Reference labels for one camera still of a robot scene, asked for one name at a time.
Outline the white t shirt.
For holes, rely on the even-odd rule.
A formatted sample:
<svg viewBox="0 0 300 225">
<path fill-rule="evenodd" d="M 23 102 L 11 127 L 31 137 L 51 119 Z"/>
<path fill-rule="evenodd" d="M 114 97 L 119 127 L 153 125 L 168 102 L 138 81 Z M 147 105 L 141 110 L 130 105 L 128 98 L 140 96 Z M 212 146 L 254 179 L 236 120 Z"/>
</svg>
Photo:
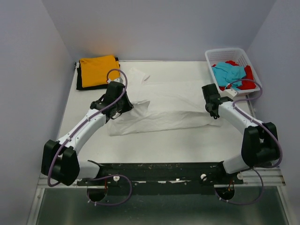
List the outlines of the white t shirt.
<svg viewBox="0 0 300 225">
<path fill-rule="evenodd" d="M 203 80 L 150 82 L 150 75 L 135 67 L 127 79 L 133 109 L 108 122 L 110 136 L 223 125 L 205 110 Z"/>
</svg>

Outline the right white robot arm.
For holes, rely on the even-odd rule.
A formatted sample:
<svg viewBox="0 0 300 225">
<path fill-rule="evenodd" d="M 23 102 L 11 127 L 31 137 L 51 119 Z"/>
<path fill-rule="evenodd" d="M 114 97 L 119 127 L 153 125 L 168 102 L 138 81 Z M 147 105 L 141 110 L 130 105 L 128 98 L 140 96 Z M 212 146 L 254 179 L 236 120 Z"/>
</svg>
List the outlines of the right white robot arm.
<svg viewBox="0 0 300 225">
<path fill-rule="evenodd" d="M 239 100 L 222 97 L 216 85 L 202 87 L 205 109 L 215 120 L 226 119 L 243 134 L 240 154 L 218 163 L 216 179 L 225 184 L 233 178 L 233 173 L 252 167 L 274 168 L 280 165 L 283 153 L 278 141 L 275 124 L 256 120 L 237 106 Z"/>
</svg>

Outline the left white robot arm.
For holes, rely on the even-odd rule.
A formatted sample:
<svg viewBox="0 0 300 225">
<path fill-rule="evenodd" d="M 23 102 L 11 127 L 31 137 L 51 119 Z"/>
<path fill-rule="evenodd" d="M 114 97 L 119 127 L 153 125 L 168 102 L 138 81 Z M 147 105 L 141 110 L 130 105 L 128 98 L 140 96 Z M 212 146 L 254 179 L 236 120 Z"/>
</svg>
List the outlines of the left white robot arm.
<svg viewBox="0 0 300 225">
<path fill-rule="evenodd" d="M 109 82 L 105 94 L 93 101 L 84 118 L 60 139 L 44 145 L 41 173 L 48 179 L 70 186 L 77 179 L 88 179 L 93 185 L 103 182 L 100 166 L 91 161 L 79 161 L 78 155 L 93 134 L 117 114 L 133 109 L 120 79 Z"/>
</svg>

